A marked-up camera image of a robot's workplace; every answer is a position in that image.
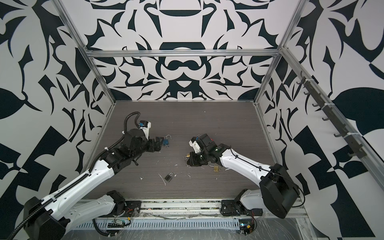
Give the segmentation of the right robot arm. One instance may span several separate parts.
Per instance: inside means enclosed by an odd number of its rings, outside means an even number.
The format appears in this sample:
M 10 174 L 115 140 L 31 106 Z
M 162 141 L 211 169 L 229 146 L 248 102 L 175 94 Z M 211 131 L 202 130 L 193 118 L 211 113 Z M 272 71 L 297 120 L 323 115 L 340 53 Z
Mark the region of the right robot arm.
M 267 209 L 274 216 L 284 219 L 295 207 L 301 189 L 282 165 L 256 162 L 228 145 L 217 145 L 207 134 L 193 137 L 189 145 L 193 151 L 189 154 L 188 166 L 214 164 L 233 170 L 258 186 L 257 190 L 242 190 L 233 200 L 223 200 L 221 215 L 262 216 L 263 210 Z

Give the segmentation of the black padlock with keys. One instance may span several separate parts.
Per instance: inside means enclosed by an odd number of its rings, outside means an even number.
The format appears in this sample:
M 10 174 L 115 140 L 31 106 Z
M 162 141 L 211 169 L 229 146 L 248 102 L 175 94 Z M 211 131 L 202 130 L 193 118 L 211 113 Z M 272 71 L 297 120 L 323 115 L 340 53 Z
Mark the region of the black padlock with keys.
M 174 178 L 175 174 L 174 173 L 168 173 L 165 176 L 161 176 L 161 175 L 159 175 L 159 176 L 161 177 L 164 185 L 166 186 L 167 183 L 169 183 Z

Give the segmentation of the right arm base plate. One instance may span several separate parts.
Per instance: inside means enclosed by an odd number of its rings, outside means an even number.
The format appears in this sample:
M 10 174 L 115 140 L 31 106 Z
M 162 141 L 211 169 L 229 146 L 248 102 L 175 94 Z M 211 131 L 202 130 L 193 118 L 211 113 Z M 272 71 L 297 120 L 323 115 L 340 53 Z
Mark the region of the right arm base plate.
M 220 208 L 221 215 L 224 217 L 231 217 L 231 216 L 262 216 L 264 211 L 263 209 L 252 209 L 248 210 L 246 209 L 240 201 L 235 200 L 222 200 L 221 201 L 221 208 Z

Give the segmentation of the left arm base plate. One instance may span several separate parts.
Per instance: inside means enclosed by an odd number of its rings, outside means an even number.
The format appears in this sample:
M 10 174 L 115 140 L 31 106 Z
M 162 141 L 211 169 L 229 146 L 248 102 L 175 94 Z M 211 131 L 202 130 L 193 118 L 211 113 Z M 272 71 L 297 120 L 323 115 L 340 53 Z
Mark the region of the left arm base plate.
M 118 206 L 117 214 L 118 216 L 132 217 L 141 212 L 141 206 L 141 201 L 125 201 L 124 204 Z

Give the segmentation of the blue padlock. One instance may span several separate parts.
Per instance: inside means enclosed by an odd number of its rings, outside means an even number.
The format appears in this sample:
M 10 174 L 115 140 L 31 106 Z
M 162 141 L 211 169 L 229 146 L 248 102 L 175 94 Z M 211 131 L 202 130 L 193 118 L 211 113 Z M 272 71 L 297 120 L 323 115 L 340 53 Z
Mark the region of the blue padlock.
M 163 146 L 168 148 L 170 146 L 170 140 L 172 139 L 171 135 L 166 135 L 163 140 Z

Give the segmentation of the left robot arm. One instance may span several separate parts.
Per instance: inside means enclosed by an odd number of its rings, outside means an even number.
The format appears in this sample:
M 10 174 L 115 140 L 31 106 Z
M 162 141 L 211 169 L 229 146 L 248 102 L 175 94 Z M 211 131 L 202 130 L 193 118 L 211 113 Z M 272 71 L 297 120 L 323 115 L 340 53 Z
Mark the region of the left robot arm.
M 109 214 L 123 214 L 126 200 L 117 191 L 81 206 L 76 203 L 131 163 L 136 164 L 143 153 L 161 150 L 163 140 L 150 139 L 151 123 L 139 121 L 140 115 L 140 112 L 133 112 L 126 116 L 122 137 L 98 154 L 85 172 L 41 200 L 36 197 L 28 200 L 23 221 L 8 239 L 14 239 L 20 230 L 25 230 L 31 240 L 60 240 L 85 222 Z

